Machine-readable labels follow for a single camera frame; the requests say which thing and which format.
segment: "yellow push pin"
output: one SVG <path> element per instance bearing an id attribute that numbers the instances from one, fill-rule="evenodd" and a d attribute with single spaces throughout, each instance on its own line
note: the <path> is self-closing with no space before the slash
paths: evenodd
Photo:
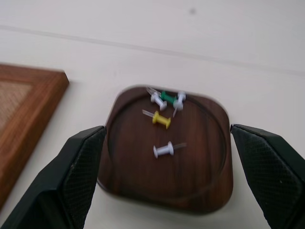
<path id="1" fill-rule="evenodd" d="M 155 112 L 154 114 L 153 113 L 150 113 L 148 111 L 145 111 L 145 110 L 142 110 L 143 114 L 149 116 L 149 117 L 152 117 L 152 123 L 155 124 L 155 123 L 161 123 L 163 125 L 166 126 L 166 129 L 168 129 L 168 127 L 170 126 L 171 124 L 171 118 L 165 118 L 161 115 L 159 115 L 159 112 Z"/>

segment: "cork board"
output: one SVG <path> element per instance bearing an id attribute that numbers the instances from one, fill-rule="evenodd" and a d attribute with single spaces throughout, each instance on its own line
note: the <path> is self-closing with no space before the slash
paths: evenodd
<path id="1" fill-rule="evenodd" d="M 0 64 L 0 208 L 68 84 L 64 72 Z"/>

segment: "dark wooden tray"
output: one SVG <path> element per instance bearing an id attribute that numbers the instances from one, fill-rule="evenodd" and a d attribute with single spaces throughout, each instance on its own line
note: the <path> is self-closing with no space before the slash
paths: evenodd
<path id="1" fill-rule="evenodd" d="M 68 84 L 64 72 L 0 64 L 0 208 Z"/>
<path id="2" fill-rule="evenodd" d="M 226 204 L 233 190 L 228 116 L 215 101 L 197 95 L 187 94 L 183 105 L 166 130 L 142 114 L 159 110 L 145 87 L 123 92 L 106 125 L 99 185 L 119 196 L 197 213 Z M 173 111 L 169 104 L 159 112 L 172 117 Z M 187 147 L 156 159 L 153 146 L 169 141 Z"/>

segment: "white table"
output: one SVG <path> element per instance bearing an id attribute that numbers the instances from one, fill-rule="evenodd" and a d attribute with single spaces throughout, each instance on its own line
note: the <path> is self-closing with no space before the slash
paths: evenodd
<path id="1" fill-rule="evenodd" d="M 71 84 L 10 197 L 0 225 L 75 133 L 106 123 L 126 87 L 205 94 L 231 123 L 283 136 L 305 157 L 305 2 L 291 0 L 2 0 L 0 62 L 63 69 Z M 232 139 L 228 204 L 192 216 L 96 187 L 86 229 L 269 228 Z"/>

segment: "wooden picture frame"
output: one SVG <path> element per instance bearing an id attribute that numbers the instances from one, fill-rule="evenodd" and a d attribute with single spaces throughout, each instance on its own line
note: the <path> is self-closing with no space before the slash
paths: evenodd
<path id="1" fill-rule="evenodd" d="M 64 72 L 0 64 L 0 82 L 29 85 L 31 88 L 0 132 L 1 208 L 69 81 Z"/>

